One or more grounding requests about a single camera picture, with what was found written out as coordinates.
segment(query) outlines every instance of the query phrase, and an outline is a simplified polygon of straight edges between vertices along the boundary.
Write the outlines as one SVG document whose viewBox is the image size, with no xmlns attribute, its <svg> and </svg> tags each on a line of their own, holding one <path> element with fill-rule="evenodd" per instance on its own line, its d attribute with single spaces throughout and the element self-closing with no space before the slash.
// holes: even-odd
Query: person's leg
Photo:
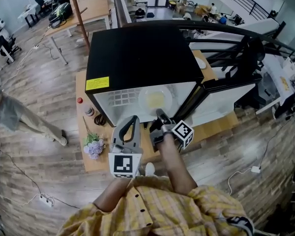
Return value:
<svg viewBox="0 0 295 236">
<path fill-rule="evenodd" d="M 26 107 L 23 109 L 18 129 L 26 132 L 41 134 L 46 138 L 51 137 L 60 142 L 62 145 L 67 144 L 67 140 L 62 137 L 61 129 L 48 123 Z"/>
</svg>

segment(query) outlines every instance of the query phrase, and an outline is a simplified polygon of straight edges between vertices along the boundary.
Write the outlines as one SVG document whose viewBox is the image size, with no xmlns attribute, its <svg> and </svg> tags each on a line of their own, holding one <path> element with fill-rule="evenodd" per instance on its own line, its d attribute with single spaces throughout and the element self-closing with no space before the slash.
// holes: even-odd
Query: floor outlet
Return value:
<svg viewBox="0 0 295 236">
<path fill-rule="evenodd" d="M 52 198 L 47 198 L 44 194 L 39 196 L 39 200 L 49 207 L 54 207 L 54 200 Z"/>
</svg>

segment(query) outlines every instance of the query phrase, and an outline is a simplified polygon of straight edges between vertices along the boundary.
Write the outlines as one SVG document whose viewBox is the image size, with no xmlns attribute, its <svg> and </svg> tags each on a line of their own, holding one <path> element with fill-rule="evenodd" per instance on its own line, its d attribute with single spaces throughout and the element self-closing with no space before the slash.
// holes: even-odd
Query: plaid shirt sleeve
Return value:
<svg viewBox="0 0 295 236">
<path fill-rule="evenodd" d="M 58 236 L 247 236 L 245 226 L 236 226 L 246 217 L 237 200 L 212 186 L 184 196 L 173 192 L 168 178 L 137 177 L 112 212 L 89 204 L 66 221 Z"/>
</svg>

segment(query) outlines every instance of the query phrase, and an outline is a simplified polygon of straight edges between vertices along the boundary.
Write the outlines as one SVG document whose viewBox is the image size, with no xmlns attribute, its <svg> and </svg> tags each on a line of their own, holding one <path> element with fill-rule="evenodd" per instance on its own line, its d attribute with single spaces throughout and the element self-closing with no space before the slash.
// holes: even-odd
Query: power adapter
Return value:
<svg viewBox="0 0 295 236">
<path fill-rule="evenodd" d="M 261 169 L 257 166 L 252 166 L 251 168 L 251 172 L 253 173 L 260 173 Z"/>
</svg>

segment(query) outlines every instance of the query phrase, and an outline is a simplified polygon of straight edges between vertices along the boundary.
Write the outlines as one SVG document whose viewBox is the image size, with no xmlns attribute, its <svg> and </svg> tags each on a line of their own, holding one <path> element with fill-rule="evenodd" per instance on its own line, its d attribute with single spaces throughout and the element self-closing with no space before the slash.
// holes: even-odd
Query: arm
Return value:
<svg viewBox="0 0 295 236">
<path fill-rule="evenodd" d="M 111 212 L 116 208 L 130 181 L 128 178 L 115 178 L 93 204 L 103 212 Z"/>
<path fill-rule="evenodd" d="M 197 188 L 197 183 L 189 174 L 174 143 L 172 134 L 166 134 L 164 141 L 157 145 L 174 191 L 182 195 Z"/>
</svg>

